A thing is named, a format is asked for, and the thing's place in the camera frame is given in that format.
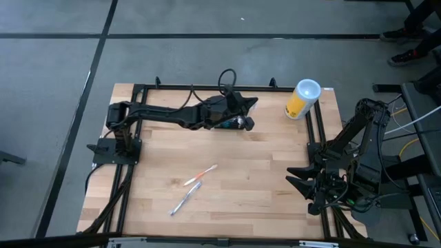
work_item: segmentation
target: wooden tabletop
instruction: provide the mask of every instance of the wooden tabletop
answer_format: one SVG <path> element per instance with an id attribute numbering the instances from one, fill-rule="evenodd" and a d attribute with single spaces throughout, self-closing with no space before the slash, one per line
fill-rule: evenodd
<path id="1" fill-rule="evenodd" d="M 116 84 L 111 103 L 129 101 L 133 84 Z M 183 90 L 149 90 L 147 104 L 179 107 Z M 199 91 L 202 99 L 217 91 Z M 143 121 L 142 154 L 135 167 L 124 234 L 230 238 L 323 238 L 319 216 L 307 213 L 303 196 L 286 180 L 287 167 L 306 167 L 308 134 L 305 119 L 293 121 L 284 113 L 286 92 L 241 92 L 257 96 L 250 132 L 190 131 L 171 123 Z M 192 97 L 188 105 L 197 104 Z M 320 97 L 327 139 L 342 129 L 332 89 Z M 311 112 L 315 122 L 314 111 Z M 315 135 L 319 141 L 316 125 Z M 168 214 L 192 187 L 183 183 L 217 164 L 202 177 L 202 187 L 175 216 Z M 104 165 L 90 178 L 78 224 L 82 231 L 109 200 L 115 165 Z M 116 229 L 116 206 L 111 230 Z M 329 210 L 331 233 L 334 222 Z M 365 226 L 350 217 L 357 230 Z"/>

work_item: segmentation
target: yellow cable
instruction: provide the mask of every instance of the yellow cable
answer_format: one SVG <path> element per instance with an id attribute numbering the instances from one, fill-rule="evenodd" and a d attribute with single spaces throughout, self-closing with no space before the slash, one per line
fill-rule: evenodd
<path id="1" fill-rule="evenodd" d="M 416 142 L 416 141 L 418 141 L 418 138 L 416 138 L 416 139 L 414 139 L 414 140 L 412 140 L 412 141 L 409 141 L 406 145 L 404 145 L 404 147 L 401 149 L 401 151 L 400 151 L 400 158 L 401 158 L 401 155 L 402 155 L 402 153 L 406 150 L 406 148 L 408 147 L 408 146 L 410 146 L 412 143 L 414 143 L 414 142 Z M 438 240 L 438 241 L 440 241 L 440 238 L 438 237 L 438 235 L 436 235 L 436 233 L 432 230 L 432 228 L 430 228 L 430 226 L 424 221 L 424 219 L 420 216 L 420 219 L 421 219 L 421 222 L 422 222 L 422 224 L 424 224 L 424 226 L 426 226 L 426 228 L 432 233 L 432 235 Z"/>
<path id="2" fill-rule="evenodd" d="M 400 153 L 398 154 L 398 156 L 401 158 L 401 155 L 406 150 L 406 148 L 408 146 L 410 146 L 412 143 L 416 142 L 416 141 L 419 141 L 419 138 L 416 138 L 416 139 L 414 139 L 412 141 L 409 141 L 406 145 L 404 145 L 404 147 L 402 147 L 402 149 L 401 149 Z"/>
<path id="3" fill-rule="evenodd" d="M 391 114 L 391 116 L 394 116 L 394 115 L 399 114 L 399 113 L 401 113 L 401 112 L 404 112 L 404 111 L 406 111 L 406 110 L 407 110 L 407 107 L 405 107 L 405 108 L 402 109 L 402 110 L 398 110 L 397 112 Z"/>
<path id="4" fill-rule="evenodd" d="M 432 228 L 429 227 L 429 225 L 424 221 L 424 219 L 420 216 L 421 222 L 422 224 L 424 224 L 427 229 L 433 234 L 433 236 L 435 236 L 435 238 L 440 241 L 440 238 L 438 238 L 438 235 L 436 235 L 436 233 L 432 230 Z"/>

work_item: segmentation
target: black pants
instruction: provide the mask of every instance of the black pants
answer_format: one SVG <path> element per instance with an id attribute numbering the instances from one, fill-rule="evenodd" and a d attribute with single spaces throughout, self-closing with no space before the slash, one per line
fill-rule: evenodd
<path id="1" fill-rule="evenodd" d="M 429 17 L 434 11 L 430 0 L 424 0 L 404 21 L 406 31 L 409 33 L 415 32 L 420 27 L 421 23 Z M 426 55 L 432 49 L 441 45 L 441 29 L 437 30 L 429 37 L 423 39 L 421 43 L 415 48 L 418 55 Z"/>

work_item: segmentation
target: person's foot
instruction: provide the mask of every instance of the person's foot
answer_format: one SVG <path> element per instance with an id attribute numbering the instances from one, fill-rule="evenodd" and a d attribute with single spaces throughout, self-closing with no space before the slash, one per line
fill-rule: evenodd
<path id="1" fill-rule="evenodd" d="M 380 40 L 386 42 L 396 42 L 398 39 L 422 39 L 423 31 L 418 30 L 413 33 L 408 33 L 405 28 L 400 28 L 399 30 L 384 32 L 380 34 Z"/>
<path id="2" fill-rule="evenodd" d="M 393 67 L 400 67 L 413 63 L 418 59 L 424 58 L 425 56 L 426 54 L 417 54 L 415 50 L 409 50 L 403 54 L 399 54 L 391 57 L 387 61 L 387 63 Z"/>

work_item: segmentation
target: gray floor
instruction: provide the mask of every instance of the gray floor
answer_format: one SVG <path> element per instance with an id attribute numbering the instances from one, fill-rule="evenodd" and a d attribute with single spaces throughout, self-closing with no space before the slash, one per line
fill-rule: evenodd
<path id="1" fill-rule="evenodd" d="M 110 0 L 0 0 L 0 32 L 100 33 Z M 409 11 L 403 3 L 308 1 L 120 0 L 111 33 L 292 33 L 363 34 L 399 28 Z M 430 18 L 431 27 L 438 25 Z M 97 40 L 0 39 L 0 150 L 25 156 L 23 167 L 0 168 L 0 239 L 32 235 L 54 166 L 83 89 Z M 215 84 L 225 68 L 234 68 L 238 84 L 294 86 L 311 78 L 334 87 L 342 120 L 363 98 L 382 99 L 373 83 L 399 84 L 434 68 L 428 57 L 407 68 L 390 68 L 386 59 L 415 46 L 379 41 L 278 39 L 137 39 L 107 40 L 86 106 L 48 235 L 73 234 L 83 204 L 84 180 L 115 83 Z M 397 121 L 409 121 L 407 113 Z M 390 122 L 390 129 L 396 124 Z M 385 154 L 397 154 L 409 139 L 391 141 Z M 412 145 L 405 156 L 421 153 Z M 422 217 L 430 217 L 417 199 Z M 384 211 L 368 228 L 375 240 L 407 244 L 413 232 L 405 211 Z M 431 247 L 439 243 L 427 231 Z M 157 247 L 177 247 L 157 245 Z"/>

